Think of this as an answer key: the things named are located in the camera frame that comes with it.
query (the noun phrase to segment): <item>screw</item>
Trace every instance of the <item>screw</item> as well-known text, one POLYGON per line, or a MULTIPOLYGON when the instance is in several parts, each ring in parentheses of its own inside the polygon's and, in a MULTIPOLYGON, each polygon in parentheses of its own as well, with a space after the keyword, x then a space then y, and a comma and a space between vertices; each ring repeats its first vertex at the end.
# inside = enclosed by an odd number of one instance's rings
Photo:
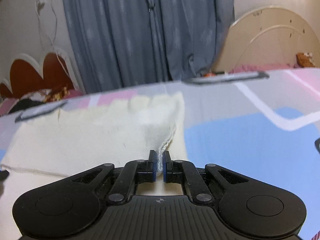
POLYGON ((196 196, 196 199, 202 202, 207 202, 207 201, 210 201, 212 197, 209 194, 202 193, 202 194, 198 194, 196 196))
POLYGON ((109 196, 109 200, 114 201, 114 202, 118 202, 124 199, 124 196, 122 194, 111 194, 109 196))

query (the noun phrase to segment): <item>bed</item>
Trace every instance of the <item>bed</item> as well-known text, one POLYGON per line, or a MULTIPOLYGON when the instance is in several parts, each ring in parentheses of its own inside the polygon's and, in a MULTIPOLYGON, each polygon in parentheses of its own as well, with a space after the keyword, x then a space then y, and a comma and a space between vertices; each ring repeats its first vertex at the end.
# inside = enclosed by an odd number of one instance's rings
POLYGON ((312 53, 320 67, 320 42, 307 21, 282 7, 263 7, 233 23, 212 71, 230 72, 242 65, 293 66, 298 52, 312 53))

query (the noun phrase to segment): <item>scalloped headboard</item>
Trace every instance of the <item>scalloped headboard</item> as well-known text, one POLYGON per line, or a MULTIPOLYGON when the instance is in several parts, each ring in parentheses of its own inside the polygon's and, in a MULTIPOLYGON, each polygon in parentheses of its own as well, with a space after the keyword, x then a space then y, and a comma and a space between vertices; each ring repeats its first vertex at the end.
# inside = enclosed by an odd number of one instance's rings
MULTIPOLYGON (((70 63, 66 55, 59 53, 58 57, 68 73, 70 63)), ((0 83, 0 95, 7 98, 21 98, 23 95, 39 89, 68 87, 74 89, 68 74, 61 67, 55 52, 44 55, 40 65, 27 54, 20 54, 10 68, 10 83, 0 83)))

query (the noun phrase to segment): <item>white towel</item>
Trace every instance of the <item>white towel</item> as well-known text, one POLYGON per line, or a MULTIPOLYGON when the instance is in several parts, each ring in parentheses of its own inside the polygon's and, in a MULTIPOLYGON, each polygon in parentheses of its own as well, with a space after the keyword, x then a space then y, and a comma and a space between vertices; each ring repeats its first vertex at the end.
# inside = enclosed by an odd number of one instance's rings
MULTIPOLYGON (((70 112, 57 110, 23 123, 1 166, 70 176, 103 163, 121 167, 131 160, 147 159, 153 149, 161 160, 169 143, 172 159, 186 160, 183 120, 181 93, 136 96, 70 112)), ((162 170, 161 161, 158 170, 162 170)))

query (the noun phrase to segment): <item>gray curtain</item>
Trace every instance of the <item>gray curtain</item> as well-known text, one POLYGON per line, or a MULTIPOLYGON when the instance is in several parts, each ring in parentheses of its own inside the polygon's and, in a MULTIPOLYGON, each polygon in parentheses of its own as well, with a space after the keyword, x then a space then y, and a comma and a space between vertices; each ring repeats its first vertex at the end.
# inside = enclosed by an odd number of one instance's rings
POLYGON ((206 73, 234 0, 63 0, 87 93, 206 73))

